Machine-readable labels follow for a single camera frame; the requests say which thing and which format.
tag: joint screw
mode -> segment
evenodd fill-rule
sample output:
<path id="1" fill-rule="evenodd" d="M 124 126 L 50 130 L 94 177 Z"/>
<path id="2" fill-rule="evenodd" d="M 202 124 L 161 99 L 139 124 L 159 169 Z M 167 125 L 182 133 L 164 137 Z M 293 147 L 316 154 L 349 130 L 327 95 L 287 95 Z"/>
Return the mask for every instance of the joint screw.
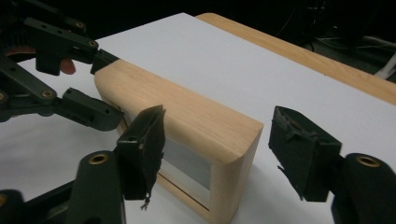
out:
<path id="1" fill-rule="evenodd" d="M 95 41 L 93 41 L 93 40 L 92 40 L 92 41 L 90 41 L 90 43 L 89 43 L 89 44 L 90 44 L 92 47 L 96 47 L 96 45 L 97 45 L 97 44 L 96 44 L 96 42 L 95 42 Z"/>
<path id="2" fill-rule="evenodd" d="M 41 95 L 45 98 L 50 98 L 53 96 L 53 93 L 52 93 L 52 91 L 43 91 L 43 92 L 41 92 Z"/>
<path id="3" fill-rule="evenodd" d="M 89 164 L 97 165 L 97 164 L 101 164 L 107 160 L 108 160 L 108 156 L 106 154 L 98 154 L 98 155 L 92 156 L 90 158 Z"/>
<path id="4" fill-rule="evenodd" d="M 76 26 L 79 28 L 84 27 L 84 23 L 82 23 L 81 21 L 76 22 Z"/>
<path id="5" fill-rule="evenodd" d="M 370 158 L 370 157 L 365 157 L 365 156 L 359 156 L 356 159 L 360 164 L 369 166 L 369 167 L 379 167 L 381 163 L 379 163 L 377 160 Z"/>

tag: wooden frame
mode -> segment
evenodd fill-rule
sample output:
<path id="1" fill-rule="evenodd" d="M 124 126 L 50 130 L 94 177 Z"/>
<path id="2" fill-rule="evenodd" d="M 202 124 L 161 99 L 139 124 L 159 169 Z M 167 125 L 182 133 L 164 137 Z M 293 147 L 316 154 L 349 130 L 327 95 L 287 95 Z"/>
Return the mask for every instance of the wooden frame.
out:
<path id="1" fill-rule="evenodd" d="M 167 141 L 208 164 L 210 187 L 200 193 L 161 169 L 158 183 L 210 223 L 229 223 L 238 208 L 263 124 L 123 60 L 95 74 L 102 97 L 128 116 L 163 105 Z M 126 128 L 125 121 L 120 131 Z"/>
<path id="2" fill-rule="evenodd" d="M 304 66 L 312 68 L 313 70 L 316 70 L 325 76 L 332 77 L 353 88 L 367 92 L 373 95 L 374 97 L 377 97 L 392 105 L 396 105 L 396 101 L 394 97 L 396 95 L 396 88 L 395 88 L 395 84 L 391 82 L 387 82 L 386 80 L 383 80 L 381 78 L 374 77 L 370 74 L 354 69 L 345 64 L 341 64 L 334 60 L 328 59 L 309 50 L 299 48 L 283 40 L 264 34 L 260 31 L 249 28 L 238 22 L 230 21 L 213 13 L 206 13 L 199 15 L 197 16 L 197 19 L 212 24 L 233 35 L 237 35 L 241 38 L 244 38 L 247 41 L 250 41 L 262 48 L 269 49 L 272 52 L 279 54 L 285 58 L 291 59 Z M 244 171 L 241 172 L 241 174 L 242 173 L 246 174 L 248 172 L 248 168 L 250 167 L 251 160 L 254 156 L 254 152 L 256 149 L 254 146 L 255 143 L 257 143 L 257 141 L 258 138 L 255 139 L 255 142 L 253 142 L 253 144 L 249 149 L 239 154 L 239 159 L 235 159 L 233 162 L 229 162 L 229 163 L 225 162 L 223 164 L 211 163 L 212 166 L 214 167 L 214 169 L 210 170 L 212 178 L 213 176 L 219 174 L 224 174 L 224 173 L 230 174 L 233 168 L 236 170 L 239 169 L 240 171 Z M 245 183 L 245 179 L 240 178 L 239 180 L 240 181 L 238 181 L 238 183 L 242 183 L 241 186 L 243 187 Z M 211 213 L 209 209 L 203 206 L 199 201 L 196 201 L 192 197 L 190 197 L 189 196 L 190 192 L 185 192 L 183 189 L 179 187 L 178 184 L 175 184 L 171 180 L 169 180 L 168 176 L 159 175 L 158 183 L 160 183 L 162 186 L 164 186 L 166 189 L 168 189 L 170 192 L 176 195 L 182 202 L 187 204 L 189 207 L 193 208 L 202 217 L 205 217 L 207 220 L 210 220 L 212 223 L 227 223 L 229 220 L 231 220 L 231 217 L 233 216 L 235 210 L 235 205 L 237 207 L 240 199 L 240 196 L 238 196 L 239 199 L 238 197 L 227 198 L 227 196 L 223 196 L 224 198 L 226 198 L 226 200 L 229 200 L 229 201 L 224 201 L 224 203 L 230 204 L 230 200 L 236 201 L 236 203 L 232 203 L 231 207 L 233 208 L 227 209 L 227 211 L 223 211 L 221 210 L 224 209 L 224 204 L 221 203 L 221 200 L 223 199 L 221 199 L 221 197 L 219 197 L 219 199 L 216 199 L 216 197 L 210 197 L 211 200 L 218 202 L 218 204 L 216 204 L 215 202 L 211 202 L 213 203 L 213 205 L 210 210 L 216 211 L 216 209 L 218 209 L 219 211 L 218 215 L 216 216 L 213 215 L 214 213 Z"/>

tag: black bracket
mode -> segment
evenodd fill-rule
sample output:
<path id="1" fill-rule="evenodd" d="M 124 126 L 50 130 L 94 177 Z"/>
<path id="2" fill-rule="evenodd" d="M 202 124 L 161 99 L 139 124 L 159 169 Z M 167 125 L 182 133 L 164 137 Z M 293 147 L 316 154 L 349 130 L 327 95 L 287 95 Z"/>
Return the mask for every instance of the black bracket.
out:
<path id="1" fill-rule="evenodd" d="M 57 98 L 55 90 L 3 56 L 3 51 L 33 47 L 36 70 L 55 76 L 60 74 L 64 58 L 91 63 L 93 74 L 118 58 L 104 50 L 98 51 L 97 42 L 85 36 L 85 24 L 66 17 L 56 8 L 36 0 L 10 5 L 13 7 L 11 16 L 20 18 L 21 22 L 3 25 L 5 29 L 0 35 L 0 122 L 23 114 L 56 113 L 100 131 L 115 129 L 123 115 L 116 108 L 73 89 L 69 89 L 63 99 Z"/>
<path id="2" fill-rule="evenodd" d="M 123 200 L 145 200 L 163 158 L 161 105 L 140 112 L 114 151 L 84 157 L 74 181 L 24 202 L 16 190 L 0 190 L 0 224 L 123 224 Z"/>
<path id="3" fill-rule="evenodd" d="M 334 194 L 336 224 L 396 222 L 396 175 L 360 153 L 342 158 L 341 143 L 301 113 L 277 106 L 269 141 L 279 167 L 301 198 L 326 202 Z"/>

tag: dark background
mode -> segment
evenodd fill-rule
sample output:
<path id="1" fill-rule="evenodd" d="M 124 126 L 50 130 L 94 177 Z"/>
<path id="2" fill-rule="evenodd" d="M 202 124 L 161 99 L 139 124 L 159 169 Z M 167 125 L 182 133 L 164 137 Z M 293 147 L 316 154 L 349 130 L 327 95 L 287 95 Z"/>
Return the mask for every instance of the dark background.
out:
<path id="1" fill-rule="evenodd" d="M 97 39 L 180 12 L 214 12 L 302 45 L 337 25 L 350 46 L 363 35 L 396 41 L 394 0 L 41 0 L 84 21 Z"/>

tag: brass screw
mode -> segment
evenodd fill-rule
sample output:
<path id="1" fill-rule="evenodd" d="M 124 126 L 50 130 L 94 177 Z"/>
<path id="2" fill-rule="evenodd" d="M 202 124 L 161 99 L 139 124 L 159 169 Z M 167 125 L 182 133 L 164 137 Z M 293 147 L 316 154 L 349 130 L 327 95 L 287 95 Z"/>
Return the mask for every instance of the brass screw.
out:
<path id="1" fill-rule="evenodd" d="M 103 163 L 108 160 L 108 156 L 106 154 L 97 154 L 90 158 L 89 163 L 91 165 L 97 165 Z"/>
<path id="2" fill-rule="evenodd" d="M 363 164 L 363 165 L 369 166 L 369 167 L 373 167 L 373 168 L 379 167 L 381 165 L 377 160 L 370 158 L 370 157 L 366 157 L 366 156 L 359 156 L 358 158 L 356 158 L 356 160 L 360 164 Z"/>
<path id="3" fill-rule="evenodd" d="M 7 195 L 0 194 L 0 207 L 2 207 L 7 202 Z"/>
<path id="4" fill-rule="evenodd" d="M 90 41 L 90 43 L 89 43 L 92 47 L 95 47 L 96 46 L 96 42 L 95 41 Z"/>
<path id="5" fill-rule="evenodd" d="M 41 95 L 46 98 L 50 98 L 53 96 L 52 91 L 43 91 L 43 92 L 41 92 Z"/>

